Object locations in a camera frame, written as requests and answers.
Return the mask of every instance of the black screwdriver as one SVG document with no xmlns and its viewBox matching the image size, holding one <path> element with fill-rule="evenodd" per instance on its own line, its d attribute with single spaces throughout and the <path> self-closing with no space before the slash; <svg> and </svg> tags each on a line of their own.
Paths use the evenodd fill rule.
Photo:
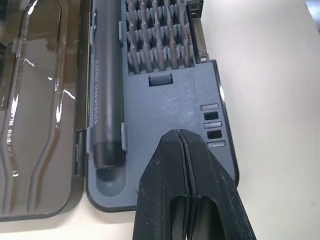
<svg viewBox="0 0 320 240">
<path fill-rule="evenodd" d="M 93 158 L 97 169 L 121 166 L 124 122 L 122 47 L 119 41 L 121 1 L 97 0 L 93 107 Z"/>
</svg>

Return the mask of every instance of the rectangular slot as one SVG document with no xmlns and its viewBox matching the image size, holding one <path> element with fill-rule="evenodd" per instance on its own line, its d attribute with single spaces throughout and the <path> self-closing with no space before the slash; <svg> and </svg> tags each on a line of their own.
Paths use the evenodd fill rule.
<svg viewBox="0 0 320 240">
<path fill-rule="evenodd" d="M 205 124 L 203 124 L 203 127 L 204 127 L 205 129 L 221 128 L 221 127 L 222 127 L 222 122 L 221 122 L 221 121 L 218 121 L 218 122 L 205 123 Z"/>
<path fill-rule="evenodd" d="M 219 108 L 218 104 L 210 104 L 210 105 L 202 105 L 200 106 L 201 111 L 209 111 L 209 110 L 216 110 Z"/>
<path fill-rule="evenodd" d="M 203 115 L 204 115 L 204 120 L 206 121 L 219 119 L 219 115 L 217 111 L 205 112 Z"/>
<path fill-rule="evenodd" d="M 160 76 L 149 76 L 149 86 L 158 87 L 164 85 L 173 84 L 172 74 L 160 75 Z"/>
<path fill-rule="evenodd" d="M 214 142 L 208 142 L 208 148 L 220 148 L 226 146 L 226 141 L 214 141 Z"/>
<path fill-rule="evenodd" d="M 208 136 L 208 139 L 220 139 L 220 138 L 222 138 L 221 130 L 207 131 L 206 135 Z"/>
</svg>

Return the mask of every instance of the screwdriver bit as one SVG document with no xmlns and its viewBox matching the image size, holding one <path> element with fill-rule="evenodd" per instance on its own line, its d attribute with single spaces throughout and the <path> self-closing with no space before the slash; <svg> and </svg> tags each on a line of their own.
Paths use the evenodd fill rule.
<svg viewBox="0 0 320 240">
<path fill-rule="evenodd" d="M 159 71 L 166 70 L 165 57 L 164 57 L 164 45 L 162 43 L 161 32 L 160 32 L 160 22 L 158 18 L 158 1 L 153 0 L 152 7 L 154 9 L 154 28 L 155 28 L 155 38 L 156 38 L 156 50 L 158 52 L 159 60 Z"/>
<path fill-rule="evenodd" d="M 184 66 L 186 68 L 190 68 L 191 67 L 191 63 L 190 63 L 190 40 L 189 40 L 189 35 L 188 35 L 188 26 L 184 25 L 184 30 L 185 32 L 184 34 L 184 39 L 183 39 L 183 48 L 184 48 Z"/>
<path fill-rule="evenodd" d="M 136 7 L 135 7 L 134 0 L 129 0 L 129 3 L 128 3 L 129 15 L 130 15 L 130 18 L 132 20 L 132 23 L 134 25 L 137 25 L 136 16 L 135 16 L 135 10 L 136 10 Z"/>
<path fill-rule="evenodd" d="M 141 11 L 141 17 L 142 17 L 141 31 L 143 35 L 142 49 L 145 55 L 146 71 L 148 73 L 152 73 L 154 70 L 153 70 L 152 62 L 150 58 L 150 41 L 149 41 L 149 34 L 148 34 L 147 8 L 144 1 L 141 1 L 140 3 L 140 11 Z"/>
<path fill-rule="evenodd" d="M 189 68 L 191 66 L 190 53 L 189 53 L 190 39 L 189 39 L 189 33 L 188 33 L 188 25 L 186 23 L 186 4 L 180 3 L 178 7 L 179 7 L 179 21 L 180 21 L 181 32 L 182 32 L 181 42 L 184 49 L 184 67 Z"/>
<path fill-rule="evenodd" d="M 131 35 L 131 41 L 134 44 L 135 48 L 138 48 L 138 42 L 136 37 L 137 26 L 133 23 L 131 16 L 128 16 L 129 20 L 129 32 Z"/>
<path fill-rule="evenodd" d="M 130 45 L 130 53 L 132 55 L 134 73 L 140 74 L 140 67 L 139 67 L 139 62 L 138 62 L 138 58 L 137 58 L 137 48 L 133 44 L 133 42 L 131 42 L 131 45 Z"/>
<path fill-rule="evenodd" d="M 178 58 L 177 58 L 177 43 L 175 41 L 175 35 L 174 35 L 174 26 L 173 21 L 171 18 L 171 12 L 170 12 L 170 0 L 164 0 L 164 6 L 166 9 L 166 24 L 169 29 L 169 46 L 171 49 L 171 67 L 172 69 L 178 69 Z"/>
</svg>

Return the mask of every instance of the gray bit rack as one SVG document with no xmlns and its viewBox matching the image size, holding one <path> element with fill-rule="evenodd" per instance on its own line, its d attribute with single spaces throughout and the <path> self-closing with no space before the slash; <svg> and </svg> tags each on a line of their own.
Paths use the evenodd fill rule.
<svg viewBox="0 0 320 240">
<path fill-rule="evenodd" d="M 121 0 L 118 41 L 122 46 L 124 121 L 117 128 L 121 129 L 125 162 L 96 169 L 92 144 L 96 71 L 93 63 L 97 51 L 104 49 L 97 49 L 95 32 L 101 29 L 96 24 L 97 16 L 109 12 L 93 1 L 86 180 L 88 196 L 97 208 L 107 212 L 135 209 L 140 178 L 161 136 L 172 129 L 201 135 L 238 184 L 239 172 L 217 64 L 209 60 L 204 41 L 202 8 L 202 0 Z"/>
</svg>

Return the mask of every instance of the bit holder slot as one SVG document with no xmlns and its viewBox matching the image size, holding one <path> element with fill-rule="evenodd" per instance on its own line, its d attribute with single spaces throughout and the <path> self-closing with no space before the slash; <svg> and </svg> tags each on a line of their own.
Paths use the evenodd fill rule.
<svg viewBox="0 0 320 240">
<path fill-rule="evenodd" d="M 194 66 L 187 5 L 170 0 L 126 0 L 129 74 Z"/>
<path fill-rule="evenodd" d="M 217 111 L 205 112 L 203 116 L 204 120 L 206 121 L 219 119 L 219 114 Z"/>
<path fill-rule="evenodd" d="M 221 130 L 207 131 L 206 134 L 207 134 L 208 139 L 221 139 L 222 138 Z"/>
</svg>

